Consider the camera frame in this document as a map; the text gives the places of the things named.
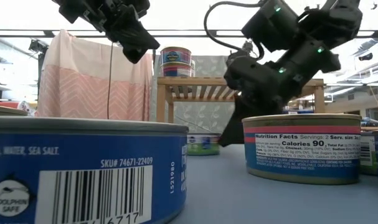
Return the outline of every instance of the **pink fabric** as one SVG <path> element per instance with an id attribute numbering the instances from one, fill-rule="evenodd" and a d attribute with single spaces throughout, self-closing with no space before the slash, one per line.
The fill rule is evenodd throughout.
<path id="1" fill-rule="evenodd" d="M 118 74 L 118 77 L 115 78 L 117 80 L 111 79 L 108 107 L 110 119 L 149 120 L 151 61 L 149 61 L 149 66 L 150 71 L 148 71 L 147 62 L 145 62 L 146 69 L 143 69 L 143 63 L 141 65 L 139 62 L 139 64 L 133 65 L 130 73 L 122 74 L 124 77 Z M 87 75 L 77 70 L 79 68 L 71 69 L 63 68 L 63 65 L 45 65 L 40 82 L 37 116 L 107 119 L 109 80 L 95 75 Z M 143 74 L 143 72 L 147 73 L 144 76 L 145 78 L 138 78 L 138 73 Z"/>

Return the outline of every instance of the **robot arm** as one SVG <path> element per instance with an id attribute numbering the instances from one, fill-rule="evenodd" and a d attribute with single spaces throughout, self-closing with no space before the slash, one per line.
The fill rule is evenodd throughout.
<path id="1" fill-rule="evenodd" d="M 355 38 L 362 20 L 359 1 L 328 0 L 321 9 L 300 16 L 283 0 L 261 2 L 242 33 L 256 46 L 286 52 L 276 62 L 264 65 L 240 50 L 229 57 L 224 77 L 240 96 L 235 98 L 235 111 L 221 135 L 221 146 L 244 143 L 243 118 L 281 114 L 319 70 L 341 69 L 338 55 L 331 49 Z"/>
<path id="2" fill-rule="evenodd" d="M 132 63 L 138 63 L 148 49 L 157 49 L 159 43 L 138 20 L 146 15 L 149 0 L 53 0 L 59 12 L 70 23 L 78 17 L 104 32 L 112 42 L 123 47 L 123 53 Z"/>

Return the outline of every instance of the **table surface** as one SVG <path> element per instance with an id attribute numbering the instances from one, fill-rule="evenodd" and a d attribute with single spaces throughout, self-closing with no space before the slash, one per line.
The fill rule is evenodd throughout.
<path id="1" fill-rule="evenodd" d="M 307 185 L 247 173 L 244 146 L 218 156 L 187 157 L 186 207 L 172 224 L 365 224 L 378 222 L 378 180 Z"/>

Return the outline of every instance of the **ceiling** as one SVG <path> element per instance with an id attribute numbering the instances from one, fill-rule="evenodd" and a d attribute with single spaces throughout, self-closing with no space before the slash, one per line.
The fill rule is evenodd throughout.
<path id="1" fill-rule="evenodd" d="M 298 14 L 303 12 L 306 6 L 316 7 L 317 4 L 323 5 L 326 0 L 286 0 L 288 5 Z M 147 29 L 203 29 L 203 16 L 209 6 L 218 2 L 215 0 L 191 0 L 191 1 L 170 1 L 170 0 L 150 0 L 151 8 L 148 14 L 141 19 L 141 22 Z M 237 2 L 254 3 L 251 0 L 241 0 Z M 362 0 L 361 10 L 364 14 L 362 21 L 362 30 L 378 29 L 378 7 L 371 10 L 373 3 L 378 4 L 378 0 Z M 240 8 L 233 6 L 221 6 L 210 15 L 208 25 L 210 29 L 241 29 L 241 27 L 256 13 L 256 9 Z M 58 13 L 58 5 L 51 0 L 2 0 L 0 1 L 0 29 L 67 29 L 67 30 L 94 30 L 94 28 L 79 19 L 76 23 L 68 23 L 64 17 Z M 41 39 L 48 44 L 51 39 Z M 90 39 L 91 41 L 109 44 L 110 41 L 104 38 Z M 195 55 L 228 55 L 230 49 L 216 44 L 208 38 L 157 38 L 161 47 L 178 45 L 190 49 Z M 244 38 L 222 39 L 233 45 L 241 46 Z M 15 64 L 29 64 L 33 66 L 34 57 L 32 52 L 28 51 L 31 40 L 29 38 L 2 38 L 6 44 L 13 47 L 13 54 L 5 53 L 7 50 L 1 51 L 6 55 L 5 60 L 11 60 Z M 364 68 L 370 67 L 372 64 L 378 65 L 378 56 L 371 61 L 358 62 L 350 55 L 362 50 L 363 47 L 373 46 L 373 52 L 378 52 L 378 43 L 374 43 L 371 39 L 355 39 L 340 47 L 334 49 L 334 53 L 340 55 L 342 69 L 336 73 L 316 75 L 316 78 L 323 78 L 326 82 L 358 82 L 359 78 L 367 78 L 370 73 L 360 73 Z M 18 59 L 14 54 L 25 52 L 24 59 Z M 261 63 L 276 60 L 281 57 L 284 51 L 266 52 L 265 58 Z M 30 63 L 21 63 L 20 61 L 30 61 Z M 13 71 L 13 73 L 22 73 L 23 69 Z M 24 82 L 32 82 L 36 78 L 35 72 L 28 75 L 29 78 Z M 340 90 L 339 88 L 331 88 L 328 91 Z"/>

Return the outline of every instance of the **wooden table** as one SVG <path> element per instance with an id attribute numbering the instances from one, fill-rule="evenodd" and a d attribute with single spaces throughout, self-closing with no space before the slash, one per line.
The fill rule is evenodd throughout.
<path id="1" fill-rule="evenodd" d="M 314 94 L 314 112 L 324 113 L 323 79 L 310 80 L 298 97 Z M 222 77 L 158 77 L 157 122 L 165 122 L 168 103 L 168 122 L 174 122 L 174 102 L 233 102 L 234 91 Z"/>

